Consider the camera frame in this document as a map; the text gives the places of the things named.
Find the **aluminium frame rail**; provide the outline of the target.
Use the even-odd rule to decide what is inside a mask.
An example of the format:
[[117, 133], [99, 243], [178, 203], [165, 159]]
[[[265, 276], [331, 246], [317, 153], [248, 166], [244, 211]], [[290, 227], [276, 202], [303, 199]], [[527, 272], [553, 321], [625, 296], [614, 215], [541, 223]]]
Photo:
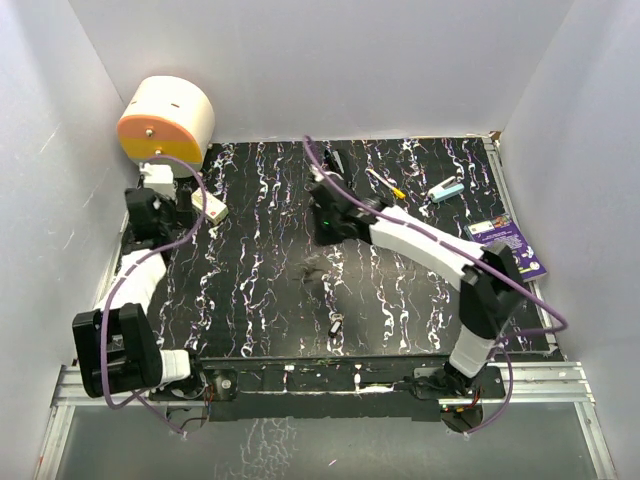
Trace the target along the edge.
[[205, 449], [204, 421], [193, 402], [145, 397], [119, 409], [85, 393], [79, 369], [61, 368], [36, 479], [152, 479]]

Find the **light blue mini stapler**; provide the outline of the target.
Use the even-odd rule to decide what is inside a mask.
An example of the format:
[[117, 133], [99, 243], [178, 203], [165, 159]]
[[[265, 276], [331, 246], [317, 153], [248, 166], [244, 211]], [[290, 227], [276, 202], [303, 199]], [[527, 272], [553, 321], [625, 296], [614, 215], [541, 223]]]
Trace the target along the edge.
[[463, 190], [464, 185], [460, 183], [455, 176], [450, 176], [433, 186], [427, 192], [427, 196], [432, 203], [441, 203], [459, 195]]

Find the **black car key fob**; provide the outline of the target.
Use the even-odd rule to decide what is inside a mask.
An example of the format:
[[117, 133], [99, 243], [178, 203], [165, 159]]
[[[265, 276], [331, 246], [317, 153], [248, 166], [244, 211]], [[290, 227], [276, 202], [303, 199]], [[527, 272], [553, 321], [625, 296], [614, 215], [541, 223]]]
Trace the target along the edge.
[[336, 338], [343, 327], [343, 316], [341, 314], [333, 314], [331, 316], [331, 324], [328, 331], [330, 338]]

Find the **purple booklet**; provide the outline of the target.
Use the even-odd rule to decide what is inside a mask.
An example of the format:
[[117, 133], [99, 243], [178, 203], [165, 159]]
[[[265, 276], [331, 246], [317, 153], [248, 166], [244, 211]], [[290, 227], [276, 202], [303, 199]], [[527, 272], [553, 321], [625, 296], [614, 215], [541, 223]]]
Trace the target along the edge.
[[508, 214], [468, 224], [464, 230], [469, 239], [476, 243], [490, 246], [500, 242], [507, 245], [524, 282], [534, 281], [547, 274], [546, 268]]

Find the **white pen yellow tip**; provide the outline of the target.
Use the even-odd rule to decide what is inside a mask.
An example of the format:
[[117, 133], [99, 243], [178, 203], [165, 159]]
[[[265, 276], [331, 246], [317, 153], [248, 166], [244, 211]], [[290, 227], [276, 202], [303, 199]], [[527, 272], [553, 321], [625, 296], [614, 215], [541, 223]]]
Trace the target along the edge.
[[368, 168], [367, 172], [370, 175], [372, 175], [374, 178], [376, 178], [382, 185], [387, 187], [392, 192], [395, 198], [400, 200], [404, 200], [406, 198], [406, 194], [404, 192], [402, 192], [398, 187], [396, 187], [394, 184], [392, 184], [389, 180], [387, 180], [381, 174], [376, 172], [374, 169]]

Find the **black stapler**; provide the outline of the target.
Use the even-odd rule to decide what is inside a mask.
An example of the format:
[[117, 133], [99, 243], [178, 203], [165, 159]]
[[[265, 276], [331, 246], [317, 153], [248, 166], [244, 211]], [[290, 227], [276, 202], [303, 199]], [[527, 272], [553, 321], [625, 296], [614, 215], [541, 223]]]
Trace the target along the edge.
[[353, 186], [353, 174], [351, 162], [347, 153], [340, 149], [325, 149], [324, 160], [329, 166], [329, 170], [338, 174], [344, 181], [346, 187], [351, 189]]

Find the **metal keyring with clips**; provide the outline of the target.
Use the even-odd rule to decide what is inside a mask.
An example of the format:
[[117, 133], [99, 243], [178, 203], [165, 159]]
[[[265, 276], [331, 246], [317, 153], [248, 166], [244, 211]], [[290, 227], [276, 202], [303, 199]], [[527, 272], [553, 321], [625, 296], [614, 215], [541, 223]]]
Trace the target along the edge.
[[321, 267], [317, 260], [306, 259], [297, 267], [293, 279], [301, 284], [307, 284], [317, 280], [321, 280], [326, 270]]

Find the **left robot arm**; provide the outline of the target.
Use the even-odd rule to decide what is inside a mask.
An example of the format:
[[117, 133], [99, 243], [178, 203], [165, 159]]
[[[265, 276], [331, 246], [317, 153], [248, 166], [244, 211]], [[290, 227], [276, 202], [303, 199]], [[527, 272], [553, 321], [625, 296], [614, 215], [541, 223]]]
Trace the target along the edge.
[[147, 187], [125, 191], [128, 225], [121, 241], [119, 270], [108, 292], [89, 312], [79, 313], [72, 331], [87, 395], [125, 393], [165, 387], [186, 399], [200, 396], [207, 376], [189, 350], [162, 350], [147, 313], [165, 277], [179, 231], [193, 235], [191, 191], [175, 199]]

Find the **white cylindrical drawer box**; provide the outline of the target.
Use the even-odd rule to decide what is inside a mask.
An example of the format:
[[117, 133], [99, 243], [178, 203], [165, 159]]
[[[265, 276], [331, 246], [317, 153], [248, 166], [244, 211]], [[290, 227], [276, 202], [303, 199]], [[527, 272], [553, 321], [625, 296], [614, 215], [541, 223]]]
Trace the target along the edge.
[[207, 95], [188, 80], [168, 75], [142, 80], [117, 123], [127, 157], [138, 164], [166, 164], [176, 178], [186, 178], [189, 164], [202, 168], [215, 128]]

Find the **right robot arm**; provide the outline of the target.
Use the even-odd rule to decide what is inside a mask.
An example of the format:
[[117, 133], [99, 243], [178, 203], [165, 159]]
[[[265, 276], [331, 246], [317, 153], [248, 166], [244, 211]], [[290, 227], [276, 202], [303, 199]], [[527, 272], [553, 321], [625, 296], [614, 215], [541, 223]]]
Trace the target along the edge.
[[346, 186], [330, 172], [309, 175], [309, 208], [314, 240], [322, 246], [360, 240], [400, 254], [436, 273], [459, 293], [461, 330], [444, 366], [430, 375], [426, 388], [466, 397], [482, 382], [481, 370], [504, 324], [521, 303], [524, 285], [508, 246], [483, 247], [427, 225], [401, 207], [373, 196], [356, 205], [333, 186]]

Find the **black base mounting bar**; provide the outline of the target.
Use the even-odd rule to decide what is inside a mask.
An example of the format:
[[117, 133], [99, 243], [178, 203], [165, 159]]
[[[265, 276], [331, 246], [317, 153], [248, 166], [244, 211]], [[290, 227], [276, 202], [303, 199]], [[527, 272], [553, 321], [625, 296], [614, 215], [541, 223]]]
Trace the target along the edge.
[[410, 418], [437, 422], [455, 406], [501, 401], [505, 378], [497, 366], [471, 380], [445, 377], [446, 356], [365, 355], [202, 359], [194, 392], [167, 387], [155, 401], [205, 408], [212, 422], [286, 418]]

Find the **small cream card box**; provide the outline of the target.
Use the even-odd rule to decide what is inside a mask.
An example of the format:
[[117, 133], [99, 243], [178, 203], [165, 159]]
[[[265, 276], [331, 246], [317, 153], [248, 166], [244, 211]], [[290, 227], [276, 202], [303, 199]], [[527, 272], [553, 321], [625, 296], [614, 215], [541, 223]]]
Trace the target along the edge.
[[227, 205], [208, 191], [202, 193], [201, 189], [196, 189], [191, 194], [191, 201], [193, 207], [199, 213], [204, 213], [205, 217], [213, 225], [220, 224], [228, 216]]

